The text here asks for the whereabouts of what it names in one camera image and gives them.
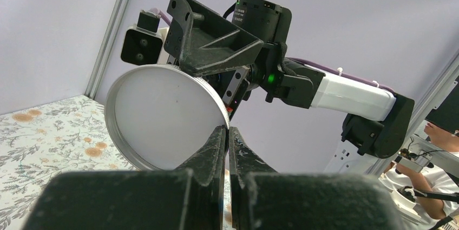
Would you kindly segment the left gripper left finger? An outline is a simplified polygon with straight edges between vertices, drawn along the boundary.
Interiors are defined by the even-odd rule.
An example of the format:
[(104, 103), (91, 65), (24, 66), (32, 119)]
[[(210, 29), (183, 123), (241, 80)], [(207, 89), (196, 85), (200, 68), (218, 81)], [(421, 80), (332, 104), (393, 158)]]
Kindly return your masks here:
[(218, 126), (178, 168), (54, 177), (24, 229), (222, 229), (225, 142)]

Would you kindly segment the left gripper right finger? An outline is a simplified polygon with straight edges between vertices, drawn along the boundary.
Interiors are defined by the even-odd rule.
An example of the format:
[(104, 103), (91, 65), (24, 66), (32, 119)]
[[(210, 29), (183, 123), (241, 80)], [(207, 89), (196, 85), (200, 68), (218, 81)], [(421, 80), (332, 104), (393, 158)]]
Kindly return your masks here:
[(403, 229), (389, 193), (371, 176), (279, 173), (228, 131), (235, 229)]

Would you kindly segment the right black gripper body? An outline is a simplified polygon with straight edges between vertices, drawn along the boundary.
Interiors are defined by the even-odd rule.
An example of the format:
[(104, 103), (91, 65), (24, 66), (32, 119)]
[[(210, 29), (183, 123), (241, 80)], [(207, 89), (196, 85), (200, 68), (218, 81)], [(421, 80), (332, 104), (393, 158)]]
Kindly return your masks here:
[(197, 0), (170, 0), (165, 51), (185, 73), (206, 80), (229, 116), (252, 90), (267, 101), (292, 97), (292, 69), (285, 59), (289, 9), (265, 0), (236, 0), (220, 15)]

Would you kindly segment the white jar lid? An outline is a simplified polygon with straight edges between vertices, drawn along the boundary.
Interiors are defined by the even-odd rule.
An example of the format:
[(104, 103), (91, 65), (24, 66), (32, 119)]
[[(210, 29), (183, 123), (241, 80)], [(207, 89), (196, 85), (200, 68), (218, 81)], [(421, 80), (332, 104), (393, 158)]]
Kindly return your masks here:
[(170, 64), (142, 65), (121, 75), (104, 105), (109, 136), (140, 170), (171, 170), (230, 126), (213, 87)]

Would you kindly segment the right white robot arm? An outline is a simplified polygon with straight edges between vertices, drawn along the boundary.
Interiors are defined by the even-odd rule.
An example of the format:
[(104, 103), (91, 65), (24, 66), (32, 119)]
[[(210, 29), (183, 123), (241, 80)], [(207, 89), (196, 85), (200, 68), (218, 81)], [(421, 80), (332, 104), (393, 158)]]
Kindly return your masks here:
[(196, 0), (170, 0), (172, 22), (164, 49), (199, 86), (201, 113), (229, 125), (251, 91), (262, 88), (298, 108), (345, 113), (341, 140), (356, 157), (333, 159), (329, 172), (368, 173), (375, 159), (398, 152), (405, 140), (414, 101), (348, 74), (286, 56), (292, 14), (266, 0), (236, 0), (220, 15)]

